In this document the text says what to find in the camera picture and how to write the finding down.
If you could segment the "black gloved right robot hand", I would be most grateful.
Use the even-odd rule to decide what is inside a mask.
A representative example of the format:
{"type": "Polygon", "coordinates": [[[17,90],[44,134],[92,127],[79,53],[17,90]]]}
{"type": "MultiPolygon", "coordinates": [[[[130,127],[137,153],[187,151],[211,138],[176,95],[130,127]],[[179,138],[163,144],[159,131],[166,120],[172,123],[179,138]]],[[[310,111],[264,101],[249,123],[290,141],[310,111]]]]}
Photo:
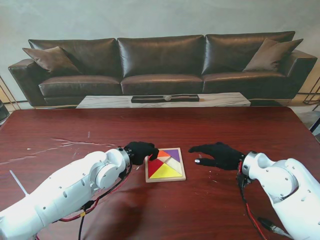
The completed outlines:
{"type": "Polygon", "coordinates": [[[239,162],[243,161],[246,155],[227,144],[216,142],[214,144],[204,144],[193,146],[189,153],[203,153],[211,158],[197,158],[194,162],[197,165],[215,167],[226,171],[237,170],[239,162]]]}

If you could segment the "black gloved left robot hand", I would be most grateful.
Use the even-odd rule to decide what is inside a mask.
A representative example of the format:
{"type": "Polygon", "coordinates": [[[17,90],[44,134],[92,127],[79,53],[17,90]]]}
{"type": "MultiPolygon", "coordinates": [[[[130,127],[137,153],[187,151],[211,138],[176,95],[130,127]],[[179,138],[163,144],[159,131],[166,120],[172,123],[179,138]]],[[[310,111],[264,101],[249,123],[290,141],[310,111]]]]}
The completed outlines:
{"type": "Polygon", "coordinates": [[[133,165],[140,166],[144,163],[145,158],[149,157],[150,161],[158,157],[159,149],[153,143],[133,141],[124,147],[130,162],[133,165]]]}

